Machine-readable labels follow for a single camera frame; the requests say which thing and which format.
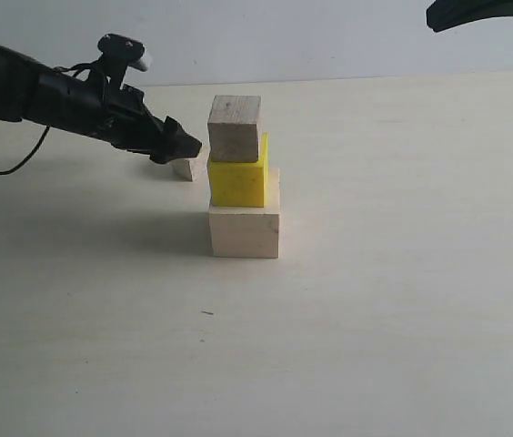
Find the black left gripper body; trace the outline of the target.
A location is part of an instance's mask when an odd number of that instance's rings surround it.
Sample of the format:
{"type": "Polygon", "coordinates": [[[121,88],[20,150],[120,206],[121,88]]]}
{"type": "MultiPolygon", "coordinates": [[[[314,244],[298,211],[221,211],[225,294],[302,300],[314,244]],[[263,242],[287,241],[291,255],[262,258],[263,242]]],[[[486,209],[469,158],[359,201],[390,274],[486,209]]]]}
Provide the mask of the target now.
{"type": "Polygon", "coordinates": [[[163,123],[146,109],[143,93],[112,87],[92,67],[86,71],[85,80],[57,70],[40,73],[28,104],[28,119],[121,150],[164,155],[168,141],[163,123]]]}

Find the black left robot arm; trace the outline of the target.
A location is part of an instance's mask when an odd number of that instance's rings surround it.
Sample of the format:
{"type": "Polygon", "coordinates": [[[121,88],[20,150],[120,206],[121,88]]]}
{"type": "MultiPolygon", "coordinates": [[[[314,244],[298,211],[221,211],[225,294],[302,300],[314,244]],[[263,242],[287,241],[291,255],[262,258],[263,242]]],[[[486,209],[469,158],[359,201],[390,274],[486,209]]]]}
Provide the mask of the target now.
{"type": "Polygon", "coordinates": [[[95,61],[51,67],[0,45],[0,120],[91,137],[157,164],[197,157],[201,142],[172,117],[155,117],[143,91],[124,82],[127,69],[148,69],[144,44],[109,33],[97,48],[95,61]]]}

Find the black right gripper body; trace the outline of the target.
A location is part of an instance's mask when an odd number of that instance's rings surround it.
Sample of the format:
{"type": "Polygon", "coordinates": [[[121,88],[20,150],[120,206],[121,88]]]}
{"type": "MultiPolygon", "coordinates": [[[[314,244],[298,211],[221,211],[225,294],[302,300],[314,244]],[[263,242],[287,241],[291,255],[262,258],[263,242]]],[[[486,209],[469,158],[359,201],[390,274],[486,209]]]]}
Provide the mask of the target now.
{"type": "Polygon", "coordinates": [[[426,10],[433,32],[501,17],[513,17],[513,0],[437,0],[426,10]]]}

